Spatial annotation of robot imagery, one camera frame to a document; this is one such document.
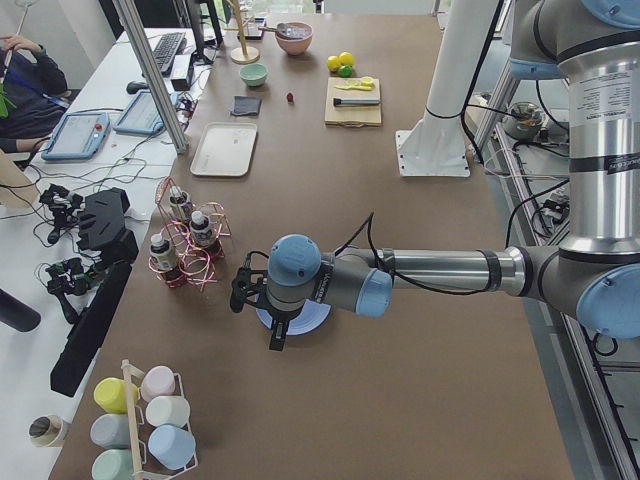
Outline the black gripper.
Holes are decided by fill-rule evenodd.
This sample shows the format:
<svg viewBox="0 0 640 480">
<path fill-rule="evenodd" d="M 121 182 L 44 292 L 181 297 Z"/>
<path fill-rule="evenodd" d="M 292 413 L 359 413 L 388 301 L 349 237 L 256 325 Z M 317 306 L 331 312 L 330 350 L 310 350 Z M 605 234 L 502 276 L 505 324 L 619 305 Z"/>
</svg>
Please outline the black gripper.
<svg viewBox="0 0 640 480">
<path fill-rule="evenodd" d="M 234 313 L 240 313 L 245 304 L 257 309 L 266 310 L 272 318 L 269 349 L 282 351 L 284 349 L 289 323 L 300 313 L 300 307 L 286 304 L 276 298 L 267 282 L 267 270 L 254 270 L 251 267 L 252 256 L 260 255 L 266 259 L 269 255 L 261 251 L 250 251 L 237 270 L 231 283 L 230 308 Z"/>
</svg>

